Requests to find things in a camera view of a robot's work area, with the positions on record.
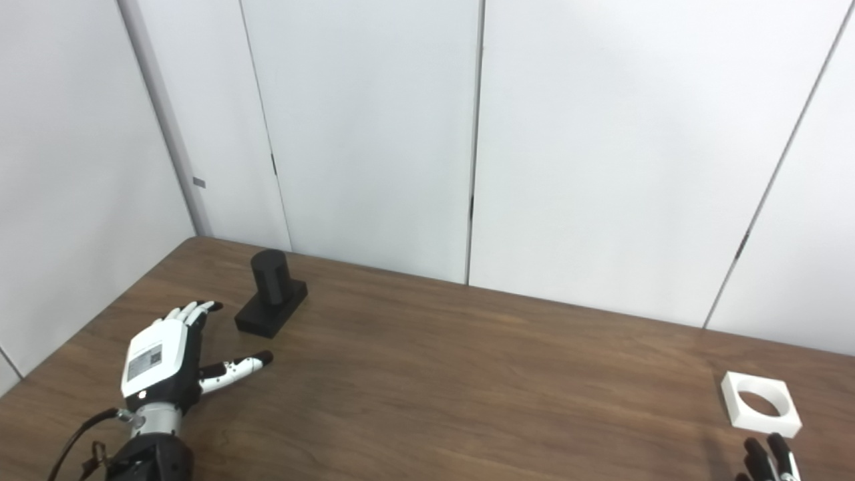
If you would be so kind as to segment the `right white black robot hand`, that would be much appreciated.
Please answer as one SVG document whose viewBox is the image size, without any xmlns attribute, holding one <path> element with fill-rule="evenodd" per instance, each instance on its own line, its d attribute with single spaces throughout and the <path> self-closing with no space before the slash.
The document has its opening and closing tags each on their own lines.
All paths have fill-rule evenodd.
<svg viewBox="0 0 855 481">
<path fill-rule="evenodd" d="M 735 480 L 802 480 L 799 466 L 785 438 L 772 433 L 766 438 L 767 448 L 750 436 L 744 442 L 746 472 L 740 472 Z"/>
</svg>

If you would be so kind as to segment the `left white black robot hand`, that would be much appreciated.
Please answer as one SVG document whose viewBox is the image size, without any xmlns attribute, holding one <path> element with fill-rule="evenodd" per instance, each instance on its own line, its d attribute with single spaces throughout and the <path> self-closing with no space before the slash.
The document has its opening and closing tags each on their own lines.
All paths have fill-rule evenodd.
<svg viewBox="0 0 855 481">
<path fill-rule="evenodd" d="M 177 307 L 132 338 L 120 378 L 126 408 L 136 412 L 150 403 L 166 403 L 182 413 L 203 395 L 224 389 L 265 368 L 269 351 L 202 366 L 202 338 L 216 301 L 195 301 Z"/>
</svg>

